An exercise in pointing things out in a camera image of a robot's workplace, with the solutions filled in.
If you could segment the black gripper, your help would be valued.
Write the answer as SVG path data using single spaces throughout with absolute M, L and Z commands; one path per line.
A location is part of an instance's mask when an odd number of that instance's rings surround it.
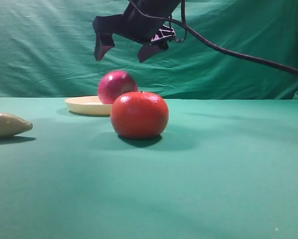
M 149 43 L 157 35 L 173 35 L 175 31 L 165 24 L 165 19 L 172 15 L 179 4 L 179 0 L 133 0 L 122 14 L 97 16 L 93 21 L 96 61 L 101 61 L 115 47 L 113 34 L 138 43 Z M 143 63 L 167 50 L 167 42 L 143 45 L 137 54 L 138 61 Z

